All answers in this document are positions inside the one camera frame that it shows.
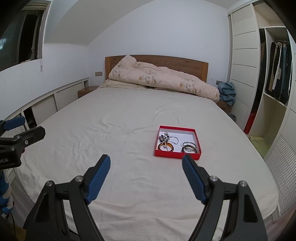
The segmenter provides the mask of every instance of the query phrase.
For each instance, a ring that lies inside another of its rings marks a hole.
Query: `white bed sheet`
[[[184,93],[98,88],[41,124],[45,138],[26,148],[18,175],[36,201],[47,180],[68,182],[108,154],[109,174],[90,204],[105,240],[188,240],[204,206],[181,160],[154,156],[160,125],[195,129],[198,165],[224,182],[246,180],[264,219],[275,210],[276,184],[245,134],[213,101]],[[214,240],[227,209],[223,205]],[[75,230],[69,205],[65,211]]]

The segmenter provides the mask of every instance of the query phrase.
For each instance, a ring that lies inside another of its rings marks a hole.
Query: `blue and white cable sleeve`
[[[7,170],[0,170],[0,209],[8,215],[13,207]]]

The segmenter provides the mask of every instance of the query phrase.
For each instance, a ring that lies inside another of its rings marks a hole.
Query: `light switch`
[[[95,76],[102,76],[103,72],[95,72]]]

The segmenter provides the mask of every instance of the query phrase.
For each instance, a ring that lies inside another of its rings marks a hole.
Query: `amber bangle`
[[[190,153],[190,152],[185,152],[186,148],[191,148],[192,151],[194,151],[197,154],[197,149],[194,146],[191,146],[191,145],[184,145],[183,148],[182,148],[183,153]]]
[[[160,144],[158,145],[157,149],[158,149],[158,150],[161,150],[160,147],[164,146],[165,144],[166,144],[167,146],[169,146],[170,148],[172,148],[172,150],[170,150],[170,151],[174,151],[174,147],[173,147],[173,145],[170,144],[170,143],[168,143],[168,142],[167,142],[167,143],[164,143],[164,142],[163,142],[163,143],[160,143]]]

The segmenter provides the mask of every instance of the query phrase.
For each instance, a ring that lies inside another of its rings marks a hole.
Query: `metal screw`
[[[240,181],[239,183],[240,183],[240,185],[243,186],[243,187],[248,186],[247,182],[245,182],[245,181]]]
[[[216,176],[210,176],[210,180],[213,182],[217,182],[218,181],[218,177]]]
[[[78,183],[82,182],[82,180],[83,180],[83,176],[75,177],[75,181],[78,182]]]
[[[46,183],[46,186],[48,186],[48,187],[51,187],[51,186],[52,186],[52,184],[53,184],[53,182],[52,182],[52,181],[48,181],[48,182]]]

